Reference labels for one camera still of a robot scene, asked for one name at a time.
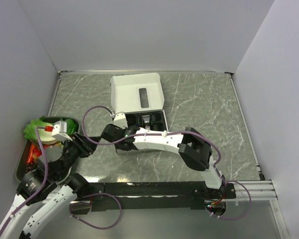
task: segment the white wall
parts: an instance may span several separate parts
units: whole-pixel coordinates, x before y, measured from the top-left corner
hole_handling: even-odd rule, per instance
[[[276,0],[234,75],[261,168],[299,238],[299,0]]]
[[[0,222],[17,187],[23,128],[45,115],[57,72],[17,0],[0,0]]]
[[[274,0],[19,0],[57,70],[235,72]]]

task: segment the metal frame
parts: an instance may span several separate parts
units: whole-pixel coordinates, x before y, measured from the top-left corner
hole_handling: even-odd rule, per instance
[[[51,115],[51,111],[52,111],[52,107],[55,101],[55,97],[56,97],[56,93],[57,90],[59,88],[60,85],[60,81],[62,80],[62,76],[64,75],[71,75],[71,74],[110,74],[110,73],[150,73],[150,72],[171,72],[171,73],[210,73],[211,71],[199,71],[199,70],[86,70],[86,71],[63,71],[63,72],[59,72],[59,78],[55,87],[55,91],[53,94],[53,98],[52,98],[52,102],[51,102],[51,106],[49,109],[49,113],[48,116]],[[247,135],[248,135],[248,139],[249,142],[251,144],[251,148],[254,154],[254,159],[255,159],[255,163],[256,166],[258,168],[258,171],[261,172],[260,166],[259,166],[259,162],[257,160],[257,156],[254,150],[254,146],[252,144],[251,141],[251,137],[247,128],[247,124],[246,124],[246,120],[237,96],[237,92],[235,89],[235,85],[233,82],[232,77],[230,76],[230,81],[235,93],[235,97],[240,109],[240,113],[241,116],[243,118],[243,122],[247,131]],[[290,239],[289,233],[287,231],[286,228],[286,224],[285,224],[285,220],[283,217],[283,214],[280,210],[279,204],[278,204],[278,198],[273,186],[273,183],[271,180],[267,180],[267,181],[240,181],[240,183],[242,183],[250,192],[252,200],[254,201],[258,201],[258,200],[265,200],[265,201],[270,201],[271,206],[272,206],[272,211],[273,211],[273,215],[277,224],[277,228],[279,230],[280,233],[280,237],[282,239]],[[59,188],[56,188],[53,192],[51,192],[49,194],[49,196],[46,198],[46,200],[43,201],[43,203],[48,202],[59,190]],[[226,201],[248,201],[248,194],[246,193],[246,191],[238,184],[235,184],[235,191],[236,191],[236,195],[237,198],[236,199],[226,199]]]

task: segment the box lid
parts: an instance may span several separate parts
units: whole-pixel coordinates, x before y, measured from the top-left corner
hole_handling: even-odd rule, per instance
[[[116,113],[162,110],[164,95],[158,73],[113,76],[111,105]]]

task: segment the marble table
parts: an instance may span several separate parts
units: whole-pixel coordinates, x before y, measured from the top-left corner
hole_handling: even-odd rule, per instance
[[[259,180],[256,161],[229,74],[159,72],[165,97],[169,131],[190,126],[214,142],[222,152],[219,170],[226,179]],[[79,120],[95,105],[111,106],[110,78],[117,73],[62,74],[52,116]],[[111,123],[106,110],[90,112],[85,126],[99,136]],[[200,172],[186,167],[180,156],[169,152],[117,155],[114,146],[98,146],[89,158],[73,168],[89,182],[200,181]]]

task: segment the marble tabletop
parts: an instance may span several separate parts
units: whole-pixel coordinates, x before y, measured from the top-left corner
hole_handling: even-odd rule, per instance
[[[222,153],[218,169],[226,179],[259,180],[256,161],[229,74],[159,73],[165,97],[169,131],[190,126],[214,142]],[[61,75],[52,116],[79,120],[95,105],[111,106],[110,78],[122,74]],[[106,110],[91,111],[87,133],[99,136],[111,123]],[[201,172],[186,167],[181,157],[169,152],[117,155],[114,146],[98,146],[89,158],[78,159],[74,172],[89,182],[200,181]]]

